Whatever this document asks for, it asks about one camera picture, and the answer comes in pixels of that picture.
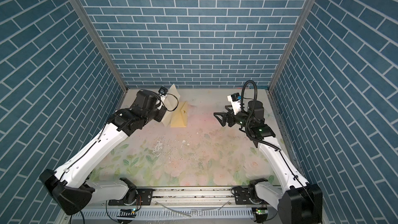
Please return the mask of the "cream letter paper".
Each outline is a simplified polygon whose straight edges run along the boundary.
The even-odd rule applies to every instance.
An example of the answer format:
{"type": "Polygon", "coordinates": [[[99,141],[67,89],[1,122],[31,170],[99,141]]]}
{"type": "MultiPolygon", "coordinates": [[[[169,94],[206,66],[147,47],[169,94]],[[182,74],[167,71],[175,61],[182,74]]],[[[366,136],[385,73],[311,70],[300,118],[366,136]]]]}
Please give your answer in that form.
{"type": "Polygon", "coordinates": [[[161,96],[161,99],[163,106],[168,109],[161,121],[166,127],[170,124],[174,112],[173,110],[177,109],[180,100],[180,94],[178,93],[176,86],[173,84],[166,95],[161,96]]]}

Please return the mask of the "yellow envelope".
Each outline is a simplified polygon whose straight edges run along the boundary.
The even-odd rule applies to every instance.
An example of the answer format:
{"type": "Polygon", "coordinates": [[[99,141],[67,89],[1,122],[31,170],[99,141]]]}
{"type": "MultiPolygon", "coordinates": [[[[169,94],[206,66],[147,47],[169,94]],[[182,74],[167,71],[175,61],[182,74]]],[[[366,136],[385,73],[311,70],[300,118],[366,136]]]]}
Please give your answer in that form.
{"type": "Polygon", "coordinates": [[[188,125],[188,103],[187,101],[179,103],[177,110],[174,111],[171,118],[171,128],[185,128],[188,125]]]}

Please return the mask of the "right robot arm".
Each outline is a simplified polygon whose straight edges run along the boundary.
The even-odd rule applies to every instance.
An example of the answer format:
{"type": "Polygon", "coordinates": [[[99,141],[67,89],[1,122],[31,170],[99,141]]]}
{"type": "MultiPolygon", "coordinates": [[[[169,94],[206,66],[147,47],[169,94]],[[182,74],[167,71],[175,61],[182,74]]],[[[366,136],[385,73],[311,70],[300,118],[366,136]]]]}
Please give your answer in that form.
{"type": "Polygon", "coordinates": [[[284,224],[320,224],[322,190],[310,184],[282,150],[276,134],[265,124],[262,102],[250,101],[245,111],[238,94],[229,95],[228,101],[227,111],[214,113],[214,116],[223,127],[240,125],[240,131],[263,153],[280,182],[277,188],[265,179],[251,181],[250,199],[264,201],[275,208],[284,224]]]}

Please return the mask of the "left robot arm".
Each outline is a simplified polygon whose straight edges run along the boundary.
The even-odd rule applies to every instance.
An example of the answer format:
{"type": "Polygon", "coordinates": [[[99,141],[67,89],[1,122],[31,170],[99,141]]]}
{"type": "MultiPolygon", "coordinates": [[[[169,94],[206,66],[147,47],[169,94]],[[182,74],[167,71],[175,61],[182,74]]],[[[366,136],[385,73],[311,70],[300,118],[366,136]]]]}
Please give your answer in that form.
{"type": "Polygon", "coordinates": [[[165,106],[167,93],[165,87],[157,93],[146,89],[138,91],[133,104],[113,113],[99,134],[76,155],[56,170],[46,169],[40,174],[40,181],[66,215],[77,214],[96,202],[136,203],[137,186],[125,177],[104,185],[90,184],[87,180],[95,167],[136,130],[141,130],[151,120],[163,120],[169,111],[165,106]]]}

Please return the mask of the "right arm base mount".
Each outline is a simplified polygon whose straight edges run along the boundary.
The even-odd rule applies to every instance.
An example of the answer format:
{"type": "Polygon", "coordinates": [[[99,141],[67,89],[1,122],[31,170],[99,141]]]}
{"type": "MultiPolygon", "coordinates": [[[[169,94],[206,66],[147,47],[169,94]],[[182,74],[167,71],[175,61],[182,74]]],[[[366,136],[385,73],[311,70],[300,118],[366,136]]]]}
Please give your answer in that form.
{"type": "Polygon", "coordinates": [[[250,197],[250,192],[247,187],[235,186],[230,189],[230,192],[234,197],[236,205],[256,204],[250,197]]]}

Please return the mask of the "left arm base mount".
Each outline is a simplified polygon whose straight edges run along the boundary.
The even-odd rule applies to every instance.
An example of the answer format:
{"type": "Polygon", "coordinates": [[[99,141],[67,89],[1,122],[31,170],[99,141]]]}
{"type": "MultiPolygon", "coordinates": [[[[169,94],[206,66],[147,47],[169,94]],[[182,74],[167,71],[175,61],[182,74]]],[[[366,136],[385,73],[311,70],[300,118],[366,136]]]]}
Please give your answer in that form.
{"type": "Polygon", "coordinates": [[[129,190],[121,200],[109,200],[109,206],[143,206],[150,205],[153,196],[153,189],[138,188],[129,190]]]}

